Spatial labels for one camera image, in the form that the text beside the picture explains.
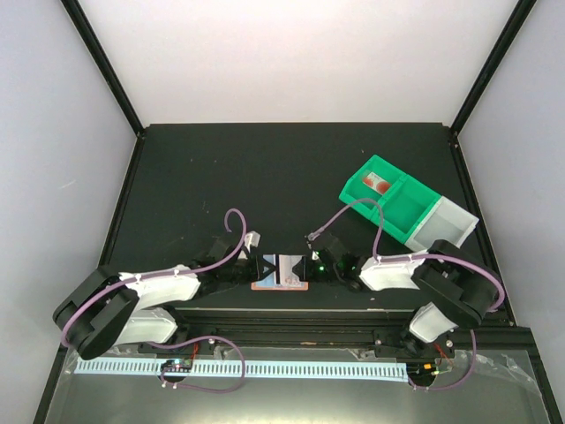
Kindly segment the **right black frame post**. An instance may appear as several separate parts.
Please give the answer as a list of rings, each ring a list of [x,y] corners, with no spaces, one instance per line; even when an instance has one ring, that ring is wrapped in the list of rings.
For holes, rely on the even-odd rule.
[[[516,2],[450,126],[450,131],[454,135],[458,136],[462,132],[536,3],[536,0],[519,0]]]

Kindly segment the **left black frame post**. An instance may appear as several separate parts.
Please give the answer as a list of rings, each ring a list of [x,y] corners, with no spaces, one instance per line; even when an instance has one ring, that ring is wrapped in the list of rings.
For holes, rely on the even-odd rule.
[[[138,114],[133,108],[132,102],[124,90],[124,87],[118,78],[114,67],[99,41],[87,15],[85,14],[81,4],[77,0],[61,0],[60,3],[64,7],[68,17],[77,30],[79,37],[87,48],[91,58],[94,60],[98,71],[106,82],[110,92],[117,102],[120,110],[126,118],[133,133],[139,137],[144,134],[145,128],[141,123]]]

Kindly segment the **red circle card in bin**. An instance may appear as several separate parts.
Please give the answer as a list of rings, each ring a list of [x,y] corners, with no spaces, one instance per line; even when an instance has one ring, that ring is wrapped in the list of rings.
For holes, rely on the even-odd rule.
[[[362,182],[365,186],[371,188],[379,195],[383,195],[391,187],[391,184],[386,179],[374,172],[366,174],[362,178]]]

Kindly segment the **white floral credit card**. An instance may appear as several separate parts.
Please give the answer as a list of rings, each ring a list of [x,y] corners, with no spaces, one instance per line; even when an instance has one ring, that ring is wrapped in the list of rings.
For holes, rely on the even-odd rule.
[[[277,283],[285,289],[303,288],[305,287],[305,282],[298,279],[292,273],[291,256],[292,255],[278,256],[279,277],[277,278]]]

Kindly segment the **green plastic bin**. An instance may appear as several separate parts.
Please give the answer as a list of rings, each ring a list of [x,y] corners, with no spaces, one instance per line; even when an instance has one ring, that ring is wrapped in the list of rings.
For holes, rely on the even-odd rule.
[[[376,173],[391,184],[391,187],[383,195],[379,195],[363,184],[362,178],[369,172]],[[359,199],[372,199],[384,206],[385,200],[388,198],[387,192],[390,192],[399,182],[403,182],[406,177],[407,174],[404,171],[380,156],[373,155],[346,181],[339,194],[339,200],[344,204],[351,204]]]
[[[441,196],[411,176],[397,179],[381,196],[384,230],[405,244]]]

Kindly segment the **small circuit board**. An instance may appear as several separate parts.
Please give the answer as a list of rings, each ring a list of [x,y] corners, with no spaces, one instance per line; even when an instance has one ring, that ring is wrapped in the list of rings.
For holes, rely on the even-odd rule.
[[[192,370],[192,360],[171,359],[161,365],[164,373],[188,373]]]
[[[432,363],[407,363],[406,368],[412,375],[437,375],[440,372]]]

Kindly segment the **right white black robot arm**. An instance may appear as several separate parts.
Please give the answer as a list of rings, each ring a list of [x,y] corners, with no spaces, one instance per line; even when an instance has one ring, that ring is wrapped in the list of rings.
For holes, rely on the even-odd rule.
[[[428,351],[441,336],[455,329],[477,329],[486,314],[504,302],[500,278],[445,239],[412,254],[371,257],[349,252],[341,241],[321,236],[311,253],[293,261],[290,272],[307,283],[339,283],[353,291],[420,292],[426,303],[393,336],[381,341],[410,356]]]

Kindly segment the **right small circuit board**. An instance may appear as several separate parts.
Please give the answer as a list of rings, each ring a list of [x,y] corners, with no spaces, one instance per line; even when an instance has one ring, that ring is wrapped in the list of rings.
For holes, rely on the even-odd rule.
[[[440,372],[432,363],[407,363],[406,368],[412,375],[437,375]]]

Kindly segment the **left small circuit board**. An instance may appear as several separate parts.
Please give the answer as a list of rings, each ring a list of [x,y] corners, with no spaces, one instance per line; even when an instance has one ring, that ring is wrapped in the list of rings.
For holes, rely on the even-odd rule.
[[[188,373],[192,370],[192,360],[171,359],[161,365],[164,373]]]

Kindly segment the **black frame post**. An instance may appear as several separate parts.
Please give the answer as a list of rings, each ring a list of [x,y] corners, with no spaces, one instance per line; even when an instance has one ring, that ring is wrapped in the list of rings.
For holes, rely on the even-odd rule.
[[[98,71],[106,82],[110,92],[117,102],[120,110],[126,118],[133,133],[139,137],[144,134],[145,128],[141,123],[138,114],[133,108],[132,102],[124,90],[124,87],[118,78],[114,67],[99,41],[87,15],[85,14],[81,4],[77,0],[61,0],[60,3],[64,7],[68,17],[77,30],[79,37],[87,48],[91,58],[94,60]]]
[[[454,135],[458,136],[462,132],[536,3],[536,0],[519,0],[516,2],[450,126],[450,131]]]

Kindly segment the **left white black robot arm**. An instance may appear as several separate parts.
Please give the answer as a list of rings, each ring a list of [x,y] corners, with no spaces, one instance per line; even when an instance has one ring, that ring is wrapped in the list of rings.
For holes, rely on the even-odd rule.
[[[118,345],[148,342],[169,352],[188,345],[189,330],[169,311],[175,302],[202,298],[222,286],[257,284],[277,275],[276,258],[258,255],[255,231],[218,238],[189,264],[144,273],[95,269],[54,311],[62,343],[83,360]]]

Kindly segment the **clear plastic bin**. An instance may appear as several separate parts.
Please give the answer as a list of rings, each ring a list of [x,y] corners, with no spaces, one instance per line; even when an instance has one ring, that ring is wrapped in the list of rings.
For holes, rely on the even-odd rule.
[[[475,230],[479,219],[445,196],[441,196],[417,223],[404,245],[411,251],[426,250],[438,240],[460,247]]]

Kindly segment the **brown leather card holder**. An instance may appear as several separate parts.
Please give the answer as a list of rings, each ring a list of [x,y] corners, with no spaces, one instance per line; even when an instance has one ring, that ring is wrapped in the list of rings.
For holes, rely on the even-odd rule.
[[[305,292],[309,284],[303,280],[303,256],[266,254],[262,256],[262,278],[251,283],[253,291]]]

